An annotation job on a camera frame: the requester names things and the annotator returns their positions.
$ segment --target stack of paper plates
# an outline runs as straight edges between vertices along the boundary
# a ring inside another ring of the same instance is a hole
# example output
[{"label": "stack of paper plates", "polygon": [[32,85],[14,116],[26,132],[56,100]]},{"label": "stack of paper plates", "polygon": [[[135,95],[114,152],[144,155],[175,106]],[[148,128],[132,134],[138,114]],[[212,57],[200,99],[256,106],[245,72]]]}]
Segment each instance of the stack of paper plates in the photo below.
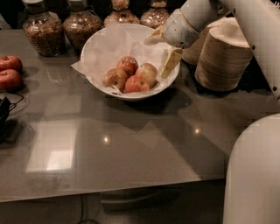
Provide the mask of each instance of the stack of paper plates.
[{"label": "stack of paper plates", "polygon": [[236,20],[229,19],[209,30],[195,78],[203,87],[213,91],[232,90],[237,87],[252,57]]},{"label": "stack of paper plates", "polygon": [[215,21],[209,24],[200,34],[200,37],[188,48],[183,50],[182,60],[185,62],[196,66],[199,62],[200,54],[204,45],[204,42],[207,38],[209,30],[214,27],[218,27],[222,24],[223,21],[226,21],[228,18],[223,17],[218,21]]}]

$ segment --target glass jar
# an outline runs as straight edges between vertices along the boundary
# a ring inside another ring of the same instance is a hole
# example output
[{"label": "glass jar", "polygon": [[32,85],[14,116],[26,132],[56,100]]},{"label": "glass jar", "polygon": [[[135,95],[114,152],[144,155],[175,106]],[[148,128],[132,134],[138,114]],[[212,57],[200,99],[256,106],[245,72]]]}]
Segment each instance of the glass jar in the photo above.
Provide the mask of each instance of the glass jar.
[{"label": "glass jar", "polygon": [[141,25],[156,29],[164,25],[170,16],[167,10],[167,0],[150,0],[150,8],[141,16]]},{"label": "glass jar", "polygon": [[130,11],[130,0],[111,0],[112,13],[104,20],[106,26],[109,22],[117,22],[118,24],[138,24],[140,19]]},{"label": "glass jar", "polygon": [[51,15],[45,0],[22,0],[29,15],[23,24],[26,37],[38,54],[52,57],[66,50],[66,38],[60,19]]},{"label": "glass jar", "polygon": [[102,21],[86,0],[67,0],[70,16],[64,21],[65,33],[77,53],[87,40],[102,28]]}]

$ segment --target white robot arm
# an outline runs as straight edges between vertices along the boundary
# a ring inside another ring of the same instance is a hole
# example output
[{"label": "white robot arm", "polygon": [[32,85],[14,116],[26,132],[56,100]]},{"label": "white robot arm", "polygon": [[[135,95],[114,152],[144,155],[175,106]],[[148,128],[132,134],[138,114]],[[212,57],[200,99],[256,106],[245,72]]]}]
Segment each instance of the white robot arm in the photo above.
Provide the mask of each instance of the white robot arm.
[{"label": "white robot arm", "polygon": [[163,37],[187,48],[213,21],[232,12],[280,102],[280,10],[270,0],[187,0],[167,19]]}]

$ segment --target red apple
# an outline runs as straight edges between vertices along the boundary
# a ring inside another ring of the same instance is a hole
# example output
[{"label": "red apple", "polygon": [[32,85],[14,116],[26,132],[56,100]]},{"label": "red apple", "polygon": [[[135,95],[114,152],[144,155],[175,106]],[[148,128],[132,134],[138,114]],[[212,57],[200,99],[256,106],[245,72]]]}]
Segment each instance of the red apple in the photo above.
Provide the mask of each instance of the red apple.
[{"label": "red apple", "polygon": [[0,89],[6,92],[19,90],[24,81],[22,75],[14,69],[6,69],[0,72]]},{"label": "red apple", "polygon": [[138,75],[130,76],[125,83],[125,93],[147,92],[149,90],[148,81]]},{"label": "red apple", "polygon": [[23,63],[17,56],[0,57],[0,71],[6,69],[14,69],[21,73],[23,70]]},{"label": "red apple", "polygon": [[125,82],[128,79],[128,75],[121,68],[112,68],[108,70],[104,76],[104,83],[106,87],[116,86],[123,92],[125,87]]},{"label": "red apple", "polygon": [[143,63],[137,70],[135,75],[140,76],[148,81],[149,87],[153,88],[157,83],[158,70],[151,63]]},{"label": "red apple", "polygon": [[119,59],[116,67],[122,68],[130,77],[131,75],[135,74],[136,70],[138,69],[138,62],[132,56],[124,56]]}]

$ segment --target gray countertop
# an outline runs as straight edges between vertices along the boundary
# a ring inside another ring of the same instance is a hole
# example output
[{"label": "gray countertop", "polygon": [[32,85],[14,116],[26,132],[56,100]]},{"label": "gray countertop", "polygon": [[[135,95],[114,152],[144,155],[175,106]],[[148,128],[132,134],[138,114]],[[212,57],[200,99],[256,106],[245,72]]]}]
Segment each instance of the gray countertop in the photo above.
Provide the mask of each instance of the gray countertop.
[{"label": "gray countertop", "polygon": [[197,94],[185,63],[164,92],[128,102],[73,70],[70,46],[44,58],[22,30],[0,31],[0,54],[24,63],[24,99],[0,136],[0,201],[224,179],[242,131],[280,112],[266,90]]}]

